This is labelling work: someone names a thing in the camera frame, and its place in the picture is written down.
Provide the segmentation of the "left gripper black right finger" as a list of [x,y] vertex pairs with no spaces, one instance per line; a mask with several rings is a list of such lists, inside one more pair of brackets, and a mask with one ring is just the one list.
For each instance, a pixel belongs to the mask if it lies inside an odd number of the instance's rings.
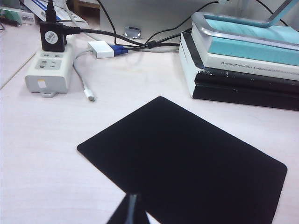
[[127,223],[150,224],[150,221],[142,203],[141,196],[139,194],[129,195]]

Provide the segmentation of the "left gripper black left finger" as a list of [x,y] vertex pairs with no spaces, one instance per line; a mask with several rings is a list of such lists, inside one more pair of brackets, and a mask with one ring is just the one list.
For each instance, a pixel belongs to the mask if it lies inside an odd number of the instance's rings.
[[117,209],[114,211],[107,224],[132,223],[132,194],[127,194]]

